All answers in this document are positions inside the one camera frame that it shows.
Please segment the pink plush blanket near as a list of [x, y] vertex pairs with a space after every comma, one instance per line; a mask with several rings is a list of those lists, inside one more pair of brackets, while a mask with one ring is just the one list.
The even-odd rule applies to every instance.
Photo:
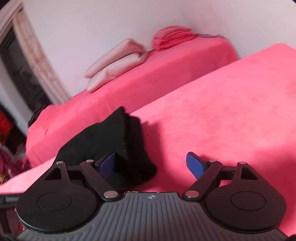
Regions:
[[[295, 49], [273, 45], [128, 114], [154, 177], [102, 200], [55, 157], [1, 194], [1, 240], [295, 240]], [[189, 152], [223, 165], [202, 200], [182, 197]]]

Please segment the red clothes pile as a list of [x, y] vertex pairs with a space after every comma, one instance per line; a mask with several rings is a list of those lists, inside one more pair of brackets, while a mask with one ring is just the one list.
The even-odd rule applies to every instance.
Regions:
[[1, 109], [1, 184], [31, 168], [25, 144], [26, 137], [12, 116]]

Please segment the pale pink pillow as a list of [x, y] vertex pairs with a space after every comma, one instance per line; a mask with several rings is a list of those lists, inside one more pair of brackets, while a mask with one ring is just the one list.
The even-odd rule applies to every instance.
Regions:
[[147, 56], [148, 52], [143, 54], [132, 53], [107, 65], [89, 80], [87, 91], [95, 92], [97, 89], [107, 84], [111, 80], [114, 80], [115, 78], [144, 63], [147, 59]]
[[109, 64], [129, 54], [144, 54], [145, 47], [132, 38], [127, 38], [96, 60], [84, 73], [85, 78], [92, 78], [97, 72]]

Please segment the folded red blanket stack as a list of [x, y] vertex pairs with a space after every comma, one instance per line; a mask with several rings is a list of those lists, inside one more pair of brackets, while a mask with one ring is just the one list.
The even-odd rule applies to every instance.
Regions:
[[190, 28], [168, 26], [155, 33], [152, 39], [152, 47], [155, 51], [163, 51], [195, 38], [196, 35]]

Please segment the upper pale pink pillow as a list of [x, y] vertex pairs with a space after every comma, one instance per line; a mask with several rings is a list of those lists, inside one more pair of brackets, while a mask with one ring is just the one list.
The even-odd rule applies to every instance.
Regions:
[[129, 54], [144, 54], [145, 47], [132, 38], [127, 38], [96, 60], [84, 73], [85, 78], [92, 78], [97, 72], [109, 64]]

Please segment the beige curtain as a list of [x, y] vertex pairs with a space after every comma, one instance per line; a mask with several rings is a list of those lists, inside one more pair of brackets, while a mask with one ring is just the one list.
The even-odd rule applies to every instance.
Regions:
[[14, 13], [12, 22], [23, 54], [49, 100], [53, 104], [62, 104], [68, 101], [69, 94], [44, 53], [23, 8]]

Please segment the lower pale pink pillow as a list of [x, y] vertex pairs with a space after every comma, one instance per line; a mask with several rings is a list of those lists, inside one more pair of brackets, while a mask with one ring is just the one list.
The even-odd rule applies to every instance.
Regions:
[[147, 59], [147, 56], [148, 52], [143, 54], [132, 53], [107, 65], [89, 80], [87, 91], [95, 92], [97, 89], [107, 84], [111, 80], [114, 80], [115, 78], [144, 63]]

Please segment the dark window frame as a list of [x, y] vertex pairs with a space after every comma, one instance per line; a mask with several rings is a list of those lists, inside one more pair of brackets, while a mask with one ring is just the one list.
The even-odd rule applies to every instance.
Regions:
[[51, 101], [29, 66], [13, 28], [1, 42], [1, 58], [19, 94], [31, 111], [49, 106]]

